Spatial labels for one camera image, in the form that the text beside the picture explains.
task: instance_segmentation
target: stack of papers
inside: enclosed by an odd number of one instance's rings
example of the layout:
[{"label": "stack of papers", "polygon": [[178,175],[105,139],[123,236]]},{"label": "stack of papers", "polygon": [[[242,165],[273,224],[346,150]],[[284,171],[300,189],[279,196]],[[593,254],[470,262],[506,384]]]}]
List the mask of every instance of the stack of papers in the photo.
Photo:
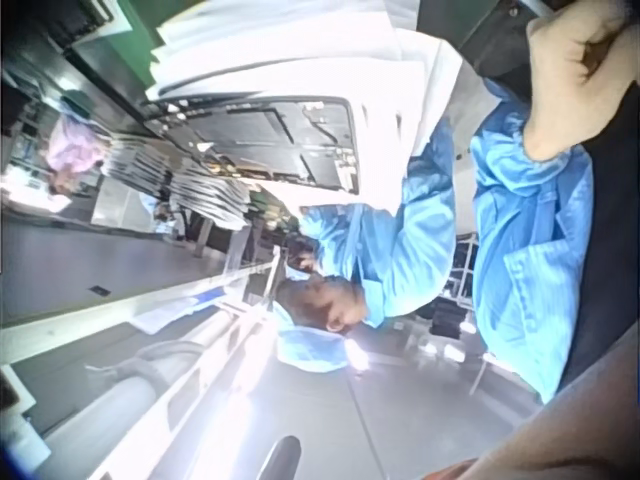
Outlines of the stack of papers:
[{"label": "stack of papers", "polygon": [[397,0],[202,2],[158,28],[165,45],[153,51],[156,84],[148,98],[338,99],[351,113],[357,193],[245,180],[267,188],[292,213],[366,203],[395,214],[409,158],[427,144],[462,62],[446,42],[398,28],[411,25],[413,3],[417,13],[417,2]]},{"label": "stack of papers", "polygon": [[172,202],[213,220],[220,228],[240,230],[246,225],[249,188],[238,180],[212,177],[168,142],[116,136],[102,166],[104,175],[154,197],[167,171],[173,172],[169,185]]}]

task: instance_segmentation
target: blue work uniform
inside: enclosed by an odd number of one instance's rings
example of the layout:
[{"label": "blue work uniform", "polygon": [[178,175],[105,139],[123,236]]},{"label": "blue work uniform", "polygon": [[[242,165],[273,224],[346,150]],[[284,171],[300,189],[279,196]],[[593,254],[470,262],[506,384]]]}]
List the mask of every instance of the blue work uniform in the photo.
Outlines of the blue work uniform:
[{"label": "blue work uniform", "polygon": [[452,183],[453,137],[440,121],[422,155],[412,157],[397,215],[366,205],[312,207],[301,231],[318,241],[324,275],[357,277],[369,315],[411,313],[442,291],[453,261],[455,215]]},{"label": "blue work uniform", "polygon": [[548,162],[524,153],[528,107],[502,102],[471,142],[479,250],[473,276],[478,330],[489,350],[541,396],[555,394],[569,354],[593,210],[582,146]]}]

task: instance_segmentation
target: metal rack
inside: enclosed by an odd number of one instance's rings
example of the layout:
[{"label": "metal rack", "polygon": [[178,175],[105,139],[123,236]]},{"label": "metal rack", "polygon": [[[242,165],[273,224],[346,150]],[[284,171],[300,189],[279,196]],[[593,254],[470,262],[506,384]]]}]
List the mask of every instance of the metal rack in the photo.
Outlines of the metal rack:
[{"label": "metal rack", "polygon": [[469,289],[467,292],[465,285],[467,281],[471,281],[473,277],[473,249],[478,246],[478,235],[475,233],[459,235],[456,241],[456,250],[463,245],[466,245],[467,248],[464,264],[461,267],[451,269],[447,286],[445,286],[445,289],[439,297],[453,300],[459,307],[472,310],[473,302],[471,291]]},{"label": "metal rack", "polygon": [[[264,323],[270,290],[284,259],[275,247],[273,261],[239,268],[243,248],[234,243],[246,243],[246,240],[246,236],[241,235],[236,236],[235,241],[232,239],[224,271],[219,275],[0,330],[3,344],[0,365],[3,372],[12,373],[12,363],[127,322],[172,300],[219,287],[231,287],[225,288],[225,292],[236,299],[229,303],[232,306],[216,303],[218,311],[212,317],[181,339],[169,342],[172,346],[188,344],[193,351],[141,357],[139,360],[146,365],[145,369],[117,381],[44,441],[33,428],[26,433],[18,431],[29,427],[23,415],[34,401],[20,379],[10,375],[9,387],[20,397],[17,405],[26,405],[26,408],[14,406],[3,411],[2,418],[5,426],[16,425],[14,447],[23,450],[24,457],[20,460],[24,462],[21,463],[31,470],[37,468],[38,478],[43,479],[60,478],[60,475],[70,479],[148,478],[231,356]],[[244,281],[254,273],[269,270],[262,301],[253,306],[242,302]],[[164,346],[152,346],[156,347],[162,350]],[[145,371],[155,372],[164,387],[159,388],[150,381]],[[11,436],[7,428],[3,427],[3,438]],[[20,439],[26,443],[27,433],[33,438],[25,449],[20,447]],[[34,445],[44,452],[37,458],[31,453]]]}]

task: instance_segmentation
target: white pipe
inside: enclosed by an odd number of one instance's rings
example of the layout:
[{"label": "white pipe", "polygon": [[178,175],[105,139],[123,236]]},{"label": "white pipe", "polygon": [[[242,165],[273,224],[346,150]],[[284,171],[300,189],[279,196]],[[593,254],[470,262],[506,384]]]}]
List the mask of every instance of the white pipe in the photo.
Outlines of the white pipe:
[{"label": "white pipe", "polygon": [[37,478],[88,478],[155,401],[155,390],[142,378],[118,383],[45,439],[52,454]]}]

